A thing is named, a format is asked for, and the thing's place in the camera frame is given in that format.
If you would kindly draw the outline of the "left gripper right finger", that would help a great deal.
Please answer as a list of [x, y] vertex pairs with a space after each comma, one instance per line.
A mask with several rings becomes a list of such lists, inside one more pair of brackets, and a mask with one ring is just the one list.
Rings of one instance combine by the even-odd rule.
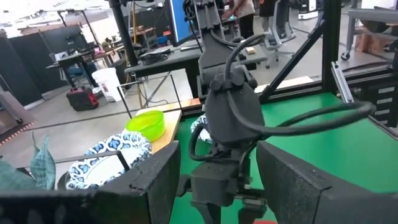
[[278, 224], [314, 224], [318, 203], [331, 184], [315, 166], [261, 141], [256, 159], [267, 205]]

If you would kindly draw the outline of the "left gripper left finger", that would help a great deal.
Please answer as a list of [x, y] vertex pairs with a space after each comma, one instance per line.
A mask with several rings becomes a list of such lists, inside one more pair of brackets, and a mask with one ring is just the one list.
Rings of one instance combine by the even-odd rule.
[[100, 187], [96, 224], [169, 224], [180, 161], [180, 143], [173, 141]]

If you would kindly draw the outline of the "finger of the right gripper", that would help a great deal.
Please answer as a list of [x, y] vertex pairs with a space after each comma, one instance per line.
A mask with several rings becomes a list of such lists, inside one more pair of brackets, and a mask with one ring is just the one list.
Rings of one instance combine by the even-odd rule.
[[243, 207], [238, 212], [239, 224], [253, 224], [258, 218], [262, 218], [267, 207], [264, 200], [243, 200]]
[[221, 207], [213, 203], [191, 202], [199, 212], [205, 224], [221, 224]]

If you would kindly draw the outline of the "yellow plastic bowl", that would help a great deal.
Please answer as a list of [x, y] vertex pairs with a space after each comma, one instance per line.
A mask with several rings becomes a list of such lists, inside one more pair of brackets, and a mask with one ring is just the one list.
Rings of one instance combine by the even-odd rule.
[[141, 133], [150, 142], [156, 141], [165, 133], [165, 124], [163, 121], [159, 122], [134, 122], [130, 121], [126, 124], [126, 130]]

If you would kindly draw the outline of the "green plastic bowl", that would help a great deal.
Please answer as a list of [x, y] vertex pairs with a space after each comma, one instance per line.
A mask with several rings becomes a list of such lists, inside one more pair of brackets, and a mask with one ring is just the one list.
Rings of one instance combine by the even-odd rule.
[[159, 132], [165, 129], [164, 114], [159, 110], [146, 111], [130, 119], [126, 130], [137, 132]]

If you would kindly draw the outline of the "green table mat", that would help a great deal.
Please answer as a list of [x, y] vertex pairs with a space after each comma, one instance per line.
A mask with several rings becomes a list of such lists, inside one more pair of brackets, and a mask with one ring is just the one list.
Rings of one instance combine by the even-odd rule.
[[[266, 126], [276, 126], [297, 115], [341, 101], [331, 93], [262, 105]], [[190, 126], [201, 115], [186, 116], [180, 122], [175, 139], [181, 145], [181, 174], [190, 174], [199, 165], [188, 156]], [[297, 156], [319, 169], [377, 193], [398, 192], [398, 140], [370, 120], [318, 134], [271, 137], [267, 142]], [[190, 205], [192, 195], [177, 197], [170, 224], [203, 224], [199, 212]], [[238, 224], [242, 207], [235, 200], [222, 208], [222, 224]]]

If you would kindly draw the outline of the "white plastic bucket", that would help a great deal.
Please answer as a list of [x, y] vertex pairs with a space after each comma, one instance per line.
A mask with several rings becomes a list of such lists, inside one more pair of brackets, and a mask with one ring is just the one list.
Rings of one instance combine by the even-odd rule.
[[121, 84], [115, 68], [102, 68], [93, 72], [92, 77], [108, 102], [119, 102], [124, 98], [123, 91], [118, 88]]

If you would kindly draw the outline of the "red and black case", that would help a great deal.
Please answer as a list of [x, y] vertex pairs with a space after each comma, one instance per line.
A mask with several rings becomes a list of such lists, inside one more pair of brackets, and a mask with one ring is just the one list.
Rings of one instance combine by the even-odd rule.
[[91, 88], [78, 87], [72, 88], [66, 97], [70, 106], [75, 111], [94, 110], [99, 107], [97, 97], [94, 95]]

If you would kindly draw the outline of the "green snake plant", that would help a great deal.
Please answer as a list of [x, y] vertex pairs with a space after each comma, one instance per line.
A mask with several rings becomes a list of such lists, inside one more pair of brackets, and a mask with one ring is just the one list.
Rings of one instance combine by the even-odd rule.
[[34, 154], [30, 160], [30, 174], [16, 169], [0, 159], [0, 190], [53, 190], [56, 181], [55, 160], [48, 150], [49, 136], [44, 137], [40, 147], [34, 134]]

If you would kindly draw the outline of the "grey computer desk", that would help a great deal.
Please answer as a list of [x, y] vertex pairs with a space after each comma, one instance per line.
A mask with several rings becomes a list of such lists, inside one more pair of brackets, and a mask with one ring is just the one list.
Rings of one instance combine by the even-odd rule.
[[206, 95], [210, 83], [216, 79], [223, 80], [225, 62], [232, 48], [207, 37], [201, 50], [174, 50], [168, 58], [151, 65], [136, 65], [125, 69], [125, 73], [133, 73], [137, 77], [146, 77], [163, 72], [185, 69], [193, 97]]

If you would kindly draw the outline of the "silver aluminium bar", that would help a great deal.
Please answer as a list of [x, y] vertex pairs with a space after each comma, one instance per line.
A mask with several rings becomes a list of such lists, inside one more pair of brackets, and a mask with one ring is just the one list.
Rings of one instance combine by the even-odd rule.
[[331, 72], [338, 88], [341, 99], [345, 103], [352, 103], [354, 101], [348, 83], [345, 79], [343, 71], [337, 62], [331, 63]]

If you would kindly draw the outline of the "black upright pole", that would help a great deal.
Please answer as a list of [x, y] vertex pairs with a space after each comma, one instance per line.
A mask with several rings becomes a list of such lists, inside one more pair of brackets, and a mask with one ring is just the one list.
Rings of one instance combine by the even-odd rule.
[[129, 31], [127, 30], [127, 27], [125, 25], [124, 16], [123, 16], [123, 12], [121, 9], [122, 4], [126, 5], [127, 0], [108, 0], [108, 2], [109, 2], [109, 6], [113, 12], [116, 24], [118, 26], [122, 42], [124, 44], [124, 48], [125, 48], [126, 55], [127, 55], [127, 60], [130, 64], [130, 66], [134, 67], [138, 64], [137, 57], [136, 57], [134, 48], [132, 46], [131, 36], [130, 36]]

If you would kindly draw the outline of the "black work desk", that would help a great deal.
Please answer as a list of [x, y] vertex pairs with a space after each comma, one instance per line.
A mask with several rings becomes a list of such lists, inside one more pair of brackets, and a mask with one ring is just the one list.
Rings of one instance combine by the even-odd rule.
[[76, 87], [76, 83], [73, 81], [70, 73], [68, 73], [67, 68], [72, 65], [79, 66], [84, 73], [86, 73], [86, 79], [89, 81], [90, 85], [93, 87], [98, 87], [98, 84], [92, 77], [92, 74], [88, 71], [88, 62], [97, 61], [102, 59], [105, 61], [107, 67], [110, 67], [112, 63], [114, 63], [112, 55], [119, 54], [121, 50], [124, 50], [125, 47], [123, 44], [119, 44], [115, 47], [111, 47], [108, 50], [101, 50], [99, 52], [95, 52], [95, 50], [85, 49], [81, 50], [72, 55], [68, 55], [66, 57], [62, 57], [58, 60], [55, 60], [53, 64], [46, 66], [46, 69], [57, 68], [61, 71], [61, 74], [64, 75], [64, 81], [67, 81], [68, 84], [72, 87]]

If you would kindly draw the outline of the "monitor with blue screen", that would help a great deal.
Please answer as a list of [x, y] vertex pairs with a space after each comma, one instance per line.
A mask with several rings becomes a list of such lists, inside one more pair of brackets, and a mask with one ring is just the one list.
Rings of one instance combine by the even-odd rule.
[[179, 46], [193, 38], [189, 23], [185, 20], [183, 0], [167, 0], [166, 6], [169, 17], [171, 43]]

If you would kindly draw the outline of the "grey office chair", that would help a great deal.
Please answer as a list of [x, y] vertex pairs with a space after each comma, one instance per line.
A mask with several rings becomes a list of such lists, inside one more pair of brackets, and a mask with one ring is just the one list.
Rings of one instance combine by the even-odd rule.
[[272, 62], [278, 62], [280, 56], [293, 57], [294, 52], [284, 52], [279, 49], [288, 41], [296, 38], [289, 21], [290, 7], [285, 0], [276, 0], [274, 16], [265, 38], [266, 49], [270, 52], [267, 56], [266, 68], [270, 69]]

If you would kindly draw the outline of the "cardboard box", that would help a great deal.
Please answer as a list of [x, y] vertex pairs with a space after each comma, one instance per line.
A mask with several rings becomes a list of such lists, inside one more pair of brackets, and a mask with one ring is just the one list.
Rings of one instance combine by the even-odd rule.
[[358, 52], [381, 53], [384, 47], [388, 46], [391, 38], [383, 37], [380, 34], [366, 33], [366, 29], [356, 29], [356, 40], [354, 48]]

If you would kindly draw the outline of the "person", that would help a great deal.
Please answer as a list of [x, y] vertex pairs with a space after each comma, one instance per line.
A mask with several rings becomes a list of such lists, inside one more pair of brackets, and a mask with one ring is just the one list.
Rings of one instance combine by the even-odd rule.
[[255, 8], [252, 0], [233, 0], [232, 7], [225, 11], [221, 18], [227, 20], [231, 16], [236, 16], [241, 37], [247, 39], [254, 35], [254, 14]]

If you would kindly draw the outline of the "black partition panel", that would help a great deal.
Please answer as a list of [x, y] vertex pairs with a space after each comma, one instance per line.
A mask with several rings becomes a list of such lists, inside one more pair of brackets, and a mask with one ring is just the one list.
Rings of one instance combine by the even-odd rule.
[[26, 106], [46, 92], [67, 85], [60, 78], [50, 54], [86, 48], [80, 26], [38, 31], [18, 37], [0, 37], [0, 87]]

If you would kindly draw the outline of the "grey wheeled cart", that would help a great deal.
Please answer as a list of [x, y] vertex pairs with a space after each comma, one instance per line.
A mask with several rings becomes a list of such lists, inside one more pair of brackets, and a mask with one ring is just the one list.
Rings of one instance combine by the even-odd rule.
[[395, 26], [398, 24], [398, 10], [377, 7], [375, 9], [357, 9], [351, 8], [348, 10], [348, 33], [346, 38], [346, 50], [341, 54], [341, 59], [347, 61], [350, 59], [351, 50], [353, 47], [354, 36], [357, 34], [378, 35], [391, 40], [398, 40], [398, 35], [375, 33], [369, 30], [357, 30], [356, 20], [383, 22], [387, 26]]

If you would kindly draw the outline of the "wooden shelf with black frame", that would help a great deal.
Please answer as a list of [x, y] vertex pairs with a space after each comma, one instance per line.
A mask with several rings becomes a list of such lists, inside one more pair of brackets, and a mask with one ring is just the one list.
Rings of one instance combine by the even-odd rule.
[[142, 83], [134, 84], [124, 94], [124, 99], [116, 103], [102, 100], [95, 110], [72, 111], [71, 118], [65, 111], [54, 116], [48, 115], [48, 118], [54, 119], [52, 123], [40, 123], [31, 130], [66, 128], [67, 125], [75, 124], [73, 132], [88, 128], [91, 133], [109, 136], [112, 127], [116, 128], [116, 133], [120, 133], [135, 116], [150, 111], [161, 111], [164, 114], [165, 133], [153, 142], [153, 152], [157, 152], [174, 140], [178, 124], [183, 119], [183, 112], [201, 105], [198, 98], [191, 96], [187, 79], [175, 72], [155, 75]]

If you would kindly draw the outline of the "black aluminium table frame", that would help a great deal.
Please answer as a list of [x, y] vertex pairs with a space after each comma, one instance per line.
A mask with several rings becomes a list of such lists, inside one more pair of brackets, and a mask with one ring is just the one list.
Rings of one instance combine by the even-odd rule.
[[[293, 68], [299, 63], [304, 55], [310, 50], [314, 43], [323, 38], [322, 47], [322, 82], [316, 84], [320, 91], [335, 91], [337, 86], [331, 72], [331, 63], [335, 62], [338, 56], [338, 44], [340, 39], [340, 19], [341, 19], [341, 0], [324, 0], [323, 15], [318, 19], [318, 24], [308, 36], [308, 40], [298, 49], [295, 55], [290, 59], [286, 66], [279, 72], [274, 80], [259, 95], [260, 103], [264, 104], [275, 92], [277, 87], [284, 81]], [[348, 86], [374, 85], [376, 83], [398, 80], [391, 68], [383, 68], [369, 73], [360, 73], [349, 77]], [[385, 127], [380, 122], [370, 116], [374, 106], [367, 102], [354, 101], [352, 103], [343, 103], [340, 105], [321, 108], [310, 111], [307, 114], [300, 115], [281, 124], [279, 128], [262, 127], [266, 136], [298, 136], [303, 134], [313, 134], [322, 131], [329, 131], [336, 128], [355, 123], [364, 118], [369, 119], [378, 128], [385, 131], [398, 141], [398, 134]], [[351, 114], [339, 117], [325, 123], [312, 124], [309, 126], [296, 126], [295, 124], [315, 116], [334, 113], [339, 111], [353, 110]]]

